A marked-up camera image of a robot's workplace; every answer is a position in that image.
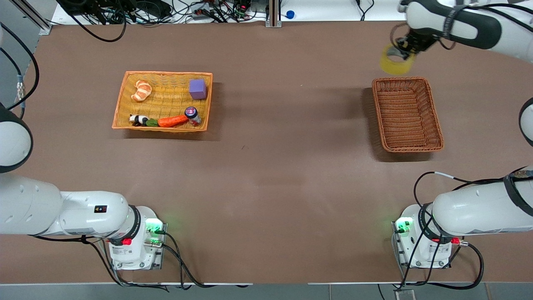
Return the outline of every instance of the basket rim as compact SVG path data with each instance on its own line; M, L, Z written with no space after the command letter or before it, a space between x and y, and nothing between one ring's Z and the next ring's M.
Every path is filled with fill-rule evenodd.
M429 104L431 107L431 115L433 118L433 121L435 123L435 127L437 129L438 134L438 144L433 144L431 146L420 146L420 147L390 147L387 144L386 138L385 138L385 130L383 128L383 121L382 121L382 113L381 108L379 106L379 99L378 99L378 91L377 91L377 85L379 82L383 81L407 81L407 80L419 80L422 81L426 90L427 94L429 96ZM372 81L372 94L374 98L374 107L376 109L376 116L377 116L377 123L378 123L378 129L379 129L379 138L381 140L381 145L383 148L388 152L396 152L396 153L410 153L410 152L436 152L440 151L444 148L444 138L442 136L442 130L440 127L439 118L437 116L437 111L435 110L435 102L433 100L433 93L431 92L431 87L429 85L429 81L426 78L420 77L420 76L412 76L412 77L381 77L376 78Z
M124 89L126 88L126 82L128 79L128 76L133 74L156 74L156 75L204 75L208 76L210 79L209 89L207 91L207 118L206 120L202 120L205 122L205 126L202 129L181 129L181 128L164 128L164 129L140 129L139 127L135 126L118 126L118 112L120 107L120 99L122 97L122 94L124 92ZM112 129L134 129L134 130L144 130L144 131L164 131L164 132L201 132L201 131L207 131L207 127L209 125L209 114L211 112L211 97L212 97L212 91L213 91L213 73L209 72L165 72L165 71L126 71L124 73L124 77L122 78L122 83L120 84L120 90L118 91L118 99L117 99L117 106L115 107L115 114L113 116L113 123L111 124Z

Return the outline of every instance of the black and white toy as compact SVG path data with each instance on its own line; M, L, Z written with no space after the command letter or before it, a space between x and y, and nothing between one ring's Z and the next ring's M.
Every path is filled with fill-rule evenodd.
M130 115L130 122L133 122L133 126L146 126L146 121L149 119L143 115Z

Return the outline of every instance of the basket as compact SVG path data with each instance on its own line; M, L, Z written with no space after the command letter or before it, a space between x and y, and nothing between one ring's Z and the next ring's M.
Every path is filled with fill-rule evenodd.
M381 144L388 152L435 152L444 147L431 88L422 77L372 82Z
M189 94L189 81L203 79L207 85L207 99L194 100ZM152 93L142 102L131 99L137 92L135 83L145 80L152 86ZM165 132L194 132L206 131L211 107L211 93L213 89L212 73L194 72L145 72L127 71L122 80L118 94L117 108L113 119L113 129L135 129ZM130 114L145 115L149 118L160 119L183 115L185 109L194 106L201 118L200 126L194 127L189 122L175 127L135 127L130 122Z

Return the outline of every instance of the brown table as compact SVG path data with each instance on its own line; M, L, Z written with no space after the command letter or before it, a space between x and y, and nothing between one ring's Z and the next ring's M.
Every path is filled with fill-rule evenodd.
M146 205L168 222L204 282L399 281L390 222L414 203L423 172L502 176L530 163L518 129L532 96L533 66L500 54L436 45L409 75L426 77L443 151L381 149L372 80L392 22L129 26L102 43L75 26L39 41L41 82L25 121L34 152L16 173L63 191L104 190ZM91 27L111 37L117 26ZM209 131L173 135L112 130L127 70L214 73ZM456 185L425 179L430 202ZM468 238L482 251L484 281L533 281L533 233ZM2 283L110 281L93 249L28 236L0 237ZM127 274L176 282L177 263ZM470 281L463 251L433 280ZM412 280L424 272L413 272Z

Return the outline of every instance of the purple cube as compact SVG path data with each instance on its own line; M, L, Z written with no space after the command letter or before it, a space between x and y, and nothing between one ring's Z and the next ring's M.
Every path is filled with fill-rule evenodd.
M189 81L189 94L195 100L207 98L207 87L203 79L194 79Z

